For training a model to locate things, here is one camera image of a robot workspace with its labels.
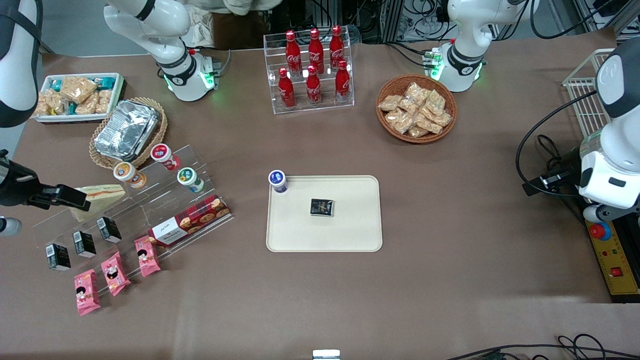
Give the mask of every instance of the emergency stop button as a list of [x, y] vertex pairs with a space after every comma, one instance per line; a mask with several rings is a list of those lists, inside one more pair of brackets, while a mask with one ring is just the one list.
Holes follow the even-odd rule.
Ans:
[[611, 268], [611, 276], [613, 276], [613, 277], [622, 276], [622, 269], [621, 268]]
[[594, 238], [607, 241], [611, 237], [611, 228], [604, 222], [589, 226], [589, 234]]

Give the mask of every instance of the white tray with snacks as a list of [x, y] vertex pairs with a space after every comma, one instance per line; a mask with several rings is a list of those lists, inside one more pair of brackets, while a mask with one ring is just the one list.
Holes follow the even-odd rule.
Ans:
[[46, 91], [51, 88], [51, 85], [56, 80], [63, 80], [67, 76], [74, 77], [82, 77], [87, 79], [95, 79], [95, 78], [115, 78], [115, 82], [113, 84], [111, 90], [111, 98], [109, 100], [109, 105], [107, 107], [107, 111], [105, 113], [94, 113], [87, 115], [80, 114], [64, 114], [64, 115], [39, 115], [34, 116], [38, 122], [43, 124], [76, 124], [81, 122], [100, 122], [101, 120], [107, 117], [107, 114], [113, 111], [113, 109], [118, 104], [120, 100], [120, 93], [122, 92], [122, 87], [124, 84], [124, 77], [117, 72], [96, 72], [91, 74], [64, 74], [64, 75], [49, 75], [44, 79], [44, 83], [42, 84], [42, 88], [40, 89], [40, 93]]
[[[310, 214], [311, 199], [333, 201], [333, 216]], [[269, 189], [267, 248], [273, 252], [375, 252], [382, 247], [380, 187], [365, 176], [287, 176]]]

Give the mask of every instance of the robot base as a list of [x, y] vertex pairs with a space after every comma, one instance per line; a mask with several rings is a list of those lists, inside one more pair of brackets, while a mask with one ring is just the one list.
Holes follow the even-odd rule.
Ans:
[[440, 47], [440, 54], [442, 54], [442, 64], [440, 65], [440, 82], [446, 86], [451, 92], [462, 92], [471, 87], [471, 84], [477, 79], [478, 73], [482, 66], [476, 67], [474, 70], [472, 67], [462, 69], [464, 73], [468, 69], [466, 75], [460, 75], [458, 70], [451, 65], [449, 57], [449, 48], [452, 44], [444, 44]]
[[216, 85], [213, 60], [209, 56], [202, 56], [197, 53], [192, 56], [196, 61], [196, 69], [183, 85], [172, 83], [166, 76], [164, 77], [169, 90], [182, 101], [200, 100], [208, 92], [214, 90]]

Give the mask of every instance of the red button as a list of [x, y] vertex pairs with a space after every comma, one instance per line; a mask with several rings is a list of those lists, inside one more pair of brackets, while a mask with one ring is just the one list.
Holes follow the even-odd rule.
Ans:
[[601, 224], [591, 225], [591, 227], [589, 227], [589, 232], [596, 239], [602, 239], [607, 234], [604, 226], [602, 226]]
[[613, 277], [622, 276], [622, 269], [621, 268], [611, 268], [611, 276], [613, 276]]

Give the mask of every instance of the pink snack package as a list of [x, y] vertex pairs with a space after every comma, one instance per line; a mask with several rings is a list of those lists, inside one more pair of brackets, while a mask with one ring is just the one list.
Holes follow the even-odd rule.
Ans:
[[105, 280], [107, 280], [109, 291], [113, 296], [118, 295], [125, 286], [131, 283], [122, 268], [122, 259], [120, 259], [119, 251], [102, 263], [102, 271], [104, 272]]
[[154, 244], [148, 236], [143, 236], [136, 240], [136, 251], [138, 252], [138, 262], [140, 263], [140, 272], [143, 277], [160, 271], [156, 250]]
[[80, 316], [100, 309], [98, 288], [96, 288], [95, 283], [95, 271], [93, 270], [83, 272], [74, 279], [76, 286], [76, 306]]

